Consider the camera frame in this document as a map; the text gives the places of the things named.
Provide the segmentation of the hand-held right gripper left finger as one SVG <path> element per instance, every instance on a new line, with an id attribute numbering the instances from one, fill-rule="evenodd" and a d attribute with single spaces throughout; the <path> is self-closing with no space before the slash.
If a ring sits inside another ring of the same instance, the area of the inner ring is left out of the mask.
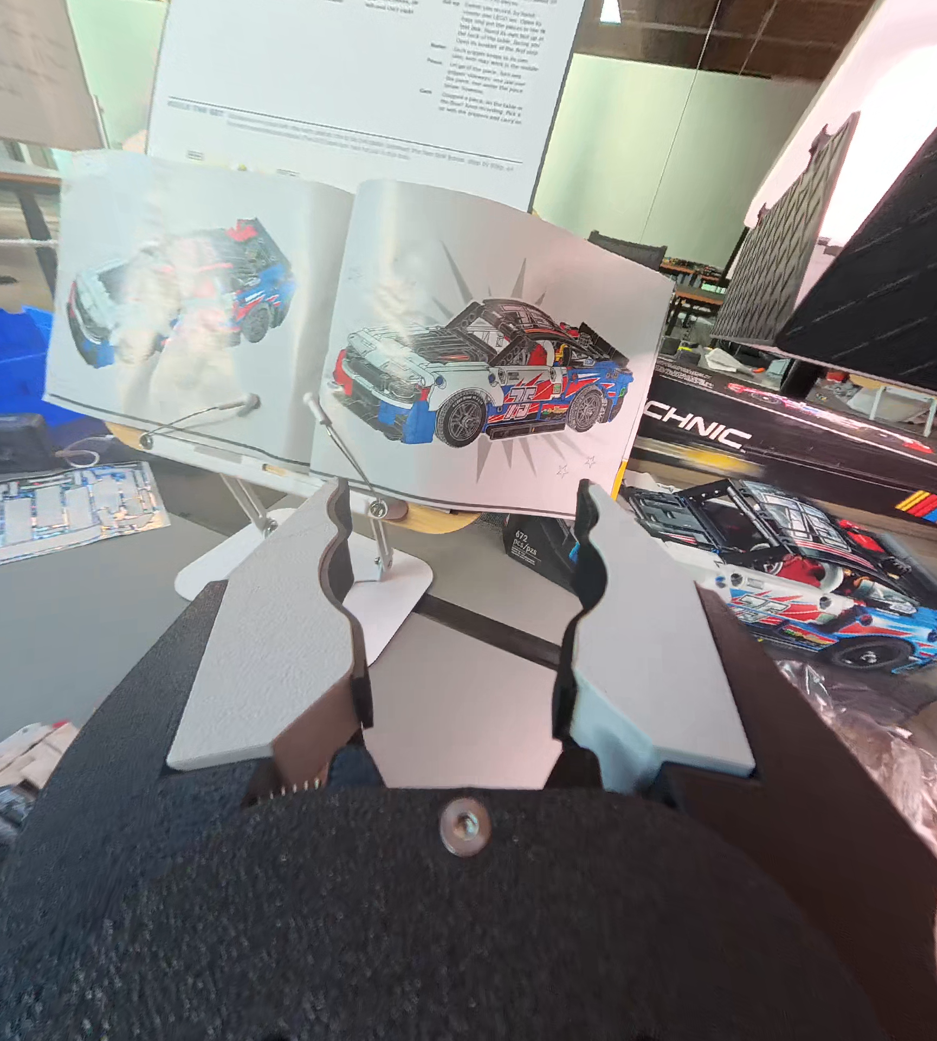
<path id="1" fill-rule="evenodd" d="M 344 479 L 325 483 L 227 579 L 166 764 L 177 772 L 272 757 L 321 775 L 372 725 Z"/>

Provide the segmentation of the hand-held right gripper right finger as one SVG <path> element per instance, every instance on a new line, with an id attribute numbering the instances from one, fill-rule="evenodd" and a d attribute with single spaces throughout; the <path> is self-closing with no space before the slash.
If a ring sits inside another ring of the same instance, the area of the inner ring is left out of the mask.
<path id="1" fill-rule="evenodd" d="M 573 590 L 553 738 L 607 792 L 670 764 L 748 779 L 755 758 L 694 580 L 594 482 L 579 483 Z"/>

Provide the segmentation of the grey desk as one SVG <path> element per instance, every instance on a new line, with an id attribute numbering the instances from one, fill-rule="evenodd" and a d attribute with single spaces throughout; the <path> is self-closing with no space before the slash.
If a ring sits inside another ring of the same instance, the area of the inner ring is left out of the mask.
<path id="1" fill-rule="evenodd" d="M 0 739 L 23 723 L 84 723 L 186 606 L 177 573 L 247 522 L 216 474 L 152 462 L 171 525 L 0 566 Z M 820 502 L 898 537 L 937 575 L 937 529 Z M 576 598 L 507 557 L 497 522 L 392 542 L 433 569 L 431 593 L 556 644 Z M 937 667 L 900 690 L 908 729 L 937 751 Z"/>

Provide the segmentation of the white book stand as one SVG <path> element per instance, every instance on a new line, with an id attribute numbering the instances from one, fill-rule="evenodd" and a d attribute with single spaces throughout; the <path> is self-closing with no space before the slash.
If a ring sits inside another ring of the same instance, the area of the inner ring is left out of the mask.
<path id="1" fill-rule="evenodd" d="M 313 496 L 320 488 L 321 481 L 312 475 L 258 463 L 247 454 L 214 449 L 189 436 L 198 421 L 244 416 L 259 404 L 259 397 L 246 393 L 147 430 L 107 423 L 108 431 L 126 447 L 214 472 L 248 518 L 236 534 L 179 572 L 175 591 L 186 601 L 193 601 L 208 584 L 229 578 L 270 534 L 292 517 L 293 508 L 267 509 L 256 496 L 254 482 L 263 480 L 267 487 L 304 498 Z M 480 514 L 438 510 L 358 489 L 351 492 L 350 503 L 354 513 L 370 522 L 371 536 L 354 534 L 350 537 L 354 583 L 345 596 L 345 605 L 361 624 L 371 664 L 389 644 L 433 582 L 431 566 L 392 547 L 392 531 L 449 534 L 468 527 Z"/>

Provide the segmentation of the black toy car box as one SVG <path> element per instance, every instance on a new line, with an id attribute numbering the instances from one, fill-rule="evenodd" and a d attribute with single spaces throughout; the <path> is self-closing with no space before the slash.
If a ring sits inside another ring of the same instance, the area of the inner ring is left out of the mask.
<path id="1" fill-rule="evenodd" d="M 937 446 L 667 357 L 635 414 L 641 383 L 625 365 L 561 348 L 575 367 L 491 372 L 491 439 L 572 431 L 581 448 L 621 413 L 638 420 L 629 459 L 662 457 L 697 483 L 628 485 L 629 513 L 752 636 L 825 679 L 873 678 L 905 710 L 937 700 L 903 693 L 937 679 L 937 573 L 854 516 L 937 533 Z"/>

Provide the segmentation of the holographic sticker sheet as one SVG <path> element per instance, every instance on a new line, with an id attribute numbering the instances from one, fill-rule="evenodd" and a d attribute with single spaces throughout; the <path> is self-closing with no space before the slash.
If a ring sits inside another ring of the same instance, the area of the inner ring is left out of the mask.
<path id="1" fill-rule="evenodd" d="M 146 462 L 0 481 L 0 566 L 170 524 Z"/>

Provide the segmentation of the open instruction booklet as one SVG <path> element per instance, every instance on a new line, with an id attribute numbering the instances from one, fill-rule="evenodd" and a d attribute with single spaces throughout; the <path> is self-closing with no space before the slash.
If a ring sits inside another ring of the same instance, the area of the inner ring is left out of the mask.
<path id="1" fill-rule="evenodd" d="M 667 278 L 460 191 L 80 153 L 45 399 L 444 511 L 569 517 L 615 494 Z"/>

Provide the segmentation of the white printed paper sheet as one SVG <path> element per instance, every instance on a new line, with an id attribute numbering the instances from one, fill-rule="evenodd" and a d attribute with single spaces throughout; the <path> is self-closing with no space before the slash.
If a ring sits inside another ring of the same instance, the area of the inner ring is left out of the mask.
<path id="1" fill-rule="evenodd" d="M 580 1 L 175 1 L 147 151 L 531 208 Z"/>

